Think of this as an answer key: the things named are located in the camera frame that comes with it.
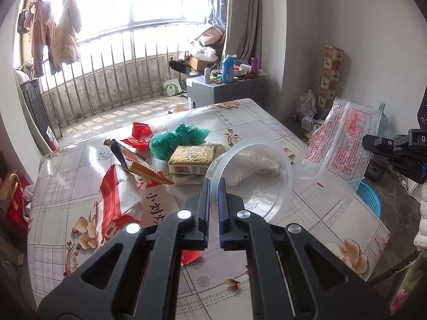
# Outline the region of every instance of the blue basket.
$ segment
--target blue basket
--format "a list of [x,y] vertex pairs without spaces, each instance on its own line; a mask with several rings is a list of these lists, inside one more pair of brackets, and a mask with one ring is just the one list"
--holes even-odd
[[377,217],[381,215],[381,203],[375,191],[365,183],[360,183],[356,193],[360,196],[366,205],[375,213]]

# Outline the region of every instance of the bag handle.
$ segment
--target bag handle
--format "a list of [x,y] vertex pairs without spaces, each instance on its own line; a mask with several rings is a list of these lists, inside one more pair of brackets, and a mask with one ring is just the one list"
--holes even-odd
[[21,184],[21,181],[19,180],[18,175],[15,174],[15,173],[12,173],[10,175],[10,177],[9,177],[9,194],[10,194],[10,197],[12,198],[13,208],[15,208],[16,210],[18,210],[19,207],[18,207],[18,204],[15,202],[15,198],[14,198],[14,190],[16,190],[16,187],[14,187],[14,189],[12,189],[12,182],[13,182],[13,180],[16,180],[18,182],[19,190],[21,192],[24,192],[24,189],[22,187],[22,184]]

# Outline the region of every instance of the barcode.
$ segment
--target barcode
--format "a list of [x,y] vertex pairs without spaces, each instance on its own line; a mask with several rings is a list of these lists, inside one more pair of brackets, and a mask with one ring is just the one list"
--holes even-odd
[[175,166],[174,167],[175,173],[186,173],[189,174],[189,167],[188,166]]

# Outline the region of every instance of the concrete wall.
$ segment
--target concrete wall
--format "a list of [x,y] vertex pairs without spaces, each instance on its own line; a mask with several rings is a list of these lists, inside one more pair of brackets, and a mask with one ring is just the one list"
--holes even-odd
[[13,70],[13,37],[18,0],[0,26],[0,149],[10,169],[35,182],[41,154],[34,143],[22,112]]
[[[149,92],[149,81],[148,81],[148,76],[147,76],[147,67],[146,67],[145,59],[138,59],[137,64],[138,64],[138,73],[139,73],[139,78],[140,78],[140,83],[141,83],[142,94],[143,94],[143,97],[146,98],[146,97],[149,97],[150,92]],[[148,65],[149,65],[150,81],[151,81],[152,91],[153,91],[153,94],[155,96],[158,96],[160,94],[160,86],[159,86],[159,76],[157,74],[156,58],[155,57],[151,57],[151,58],[149,57]],[[168,62],[167,62],[166,55],[159,56],[159,66],[160,66],[160,75],[161,75],[160,79],[161,79],[161,83],[163,83],[165,75],[168,74],[168,71],[167,71]],[[135,71],[135,63],[133,61],[127,61],[126,62],[126,68],[128,71],[129,84],[130,84],[129,87],[131,89],[132,98],[134,101],[138,101],[138,100],[140,100],[140,93],[139,93],[138,81],[137,81],[137,76],[136,76],[136,71]],[[130,95],[129,95],[129,90],[128,90],[128,86],[127,86],[125,69],[124,69],[123,63],[116,65],[116,71],[117,71],[117,78],[119,81],[119,88],[120,88],[120,93],[122,96],[122,101],[123,101],[123,103],[129,102],[130,101]],[[108,88],[110,89],[110,95],[112,97],[112,102],[113,102],[114,107],[116,107],[120,104],[120,99],[119,99],[119,95],[117,92],[117,86],[116,86],[116,81],[115,81],[115,77],[114,77],[113,67],[112,66],[106,67],[105,73],[107,75]],[[110,101],[108,98],[107,88],[106,88],[105,79],[104,79],[104,73],[103,73],[102,69],[96,70],[95,76],[96,76],[96,80],[97,80],[97,84],[98,84],[98,89],[100,92],[101,102],[102,102],[102,105],[103,105],[105,111],[107,112],[110,109]],[[171,77],[172,78],[178,78],[178,72],[171,70]],[[97,92],[96,92],[95,81],[93,80],[93,74],[92,73],[85,74],[85,79],[86,79],[86,84],[88,86],[89,98],[90,98],[90,101],[93,105],[93,109],[95,112],[101,111],[101,106],[100,106],[98,96],[97,96]],[[84,85],[84,81],[83,81],[82,76],[79,76],[76,78],[76,84],[77,84],[77,91],[78,91],[78,94],[80,95],[80,100],[82,102],[83,110],[84,110],[86,116],[91,116],[89,101],[88,101],[87,94],[85,91],[85,85]],[[76,117],[79,119],[83,115],[82,115],[82,110],[80,108],[80,105],[78,104],[76,89],[74,86],[74,82],[72,80],[67,82],[67,88],[68,88],[68,92],[70,94],[71,104],[72,104],[73,109],[75,111]],[[74,117],[73,117],[73,114],[71,112],[71,107],[70,107],[70,104],[69,104],[69,101],[67,98],[65,86],[63,84],[58,85],[58,90],[59,90],[59,96],[61,97],[61,100],[62,100],[62,104],[64,107],[65,114],[67,115],[68,120],[70,122],[74,122]],[[58,93],[56,91],[56,88],[51,89],[50,94],[52,97],[52,101],[53,101],[55,110],[58,113],[59,122],[63,126],[66,126],[66,120],[65,120],[63,111],[61,109],[61,106],[60,106],[60,102],[59,102]],[[50,102],[50,97],[49,97],[49,94],[47,92],[44,93],[44,100],[48,104],[48,109],[50,111],[52,111],[52,104]]]
[[319,0],[263,0],[261,67],[267,73],[267,110],[292,115],[298,97],[313,89],[319,42]]
[[395,133],[417,128],[427,84],[427,23],[415,2],[320,0],[319,6],[317,58],[325,44],[345,51],[338,95],[371,107],[384,101]]

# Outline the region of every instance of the gray curtain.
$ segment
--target gray curtain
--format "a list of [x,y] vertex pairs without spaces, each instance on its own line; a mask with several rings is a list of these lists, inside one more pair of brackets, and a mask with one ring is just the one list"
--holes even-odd
[[239,60],[261,58],[261,0],[229,0],[224,55]]

